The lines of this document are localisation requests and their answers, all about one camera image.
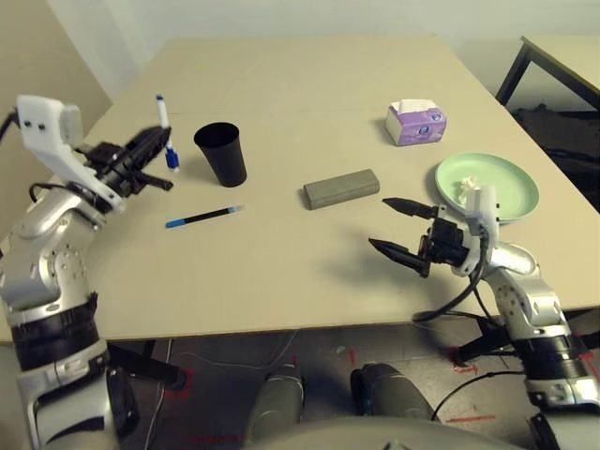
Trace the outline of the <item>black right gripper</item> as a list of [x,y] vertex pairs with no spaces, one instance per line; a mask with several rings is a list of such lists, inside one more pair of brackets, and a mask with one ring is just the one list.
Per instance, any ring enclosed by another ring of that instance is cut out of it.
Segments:
[[[436,207],[420,202],[385,198],[383,203],[395,211],[410,217],[432,219],[436,217]],[[429,276],[432,263],[445,263],[460,267],[467,258],[469,249],[463,245],[463,231],[454,222],[444,218],[435,218],[427,233],[421,236],[418,255],[398,244],[369,238],[369,243],[383,256],[415,271],[421,278]]]

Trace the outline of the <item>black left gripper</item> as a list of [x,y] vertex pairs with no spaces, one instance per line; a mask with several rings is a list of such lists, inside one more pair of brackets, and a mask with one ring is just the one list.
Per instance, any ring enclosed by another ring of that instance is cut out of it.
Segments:
[[86,166],[96,178],[119,197],[137,195],[143,187],[171,190],[173,182],[142,172],[140,164],[149,164],[171,137],[169,127],[148,127],[134,136],[125,147],[101,142],[85,153]]

